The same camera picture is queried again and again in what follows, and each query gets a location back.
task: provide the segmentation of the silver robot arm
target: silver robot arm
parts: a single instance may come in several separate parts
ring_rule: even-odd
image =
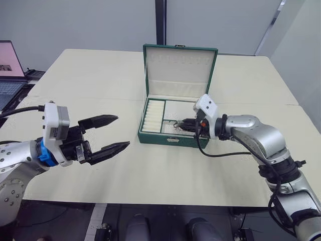
[[[73,161],[94,165],[129,145],[129,142],[114,143],[92,153],[89,142],[83,138],[87,129],[108,125],[118,119],[117,116],[95,116],[80,120],[78,126],[70,128],[66,107],[50,102],[40,111],[44,111],[43,137],[20,143],[0,142],[0,236],[12,234],[12,223],[25,189],[36,175],[57,165],[69,166]]]
[[[274,203],[283,229],[293,228],[299,241],[321,240],[321,204],[298,169],[305,161],[292,159],[280,131],[252,115],[217,118],[217,108],[208,95],[202,96],[194,109],[197,121],[207,120],[210,134],[239,142],[250,151],[259,165],[259,174],[273,192],[269,207]]]

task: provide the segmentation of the table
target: table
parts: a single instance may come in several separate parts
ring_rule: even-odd
[[[42,104],[50,97],[28,96],[19,107]],[[94,151],[114,142],[130,141],[127,149],[94,166],[75,162],[55,167],[35,177],[25,199],[71,202],[188,204],[219,206],[266,206],[270,192],[251,156],[208,158],[198,149],[141,144],[137,137],[141,100],[59,98],[68,106],[71,126],[83,118],[102,113],[119,116],[109,126],[89,130],[85,138]],[[281,130],[296,160],[320,198],[321,136],[298,105],[218,104],[227,114],[251,113]],[[42,114],[30,111],[13,115],[0,129],[2,139],[30,140],[41,136]],[[26,128],[25,120],[33,125]],[[210,141],[207,153],[245,149],[230,141]]]
[[[143,107],[142,53],[65,50],[19,107],[54,100],[68,107],[71,125],[95,115],[119,120],[89,130],[93,151],[130,141],[127,149],[94,166],[75,162],[35,177],[24,199],[71,202],[266,206],[270,191],[251,156],[208,158],[198,149],[141,144],[137,137]],[[295,160],[321,198],[321,136],[265,57],[218,56],[209,94],[220,112],[253,114],[280,129]],[[42,134],[42,114],[13,115],[1,140],[32,140]],[[31,126],[26,127],[28,119]],[[244,151],[234,142],[211,140],[207,153]]]
[[[142,100],[142,52],[65,50],[29,96]],[[219,55],[209,95],[216,103],[295,104],[267,57]]]

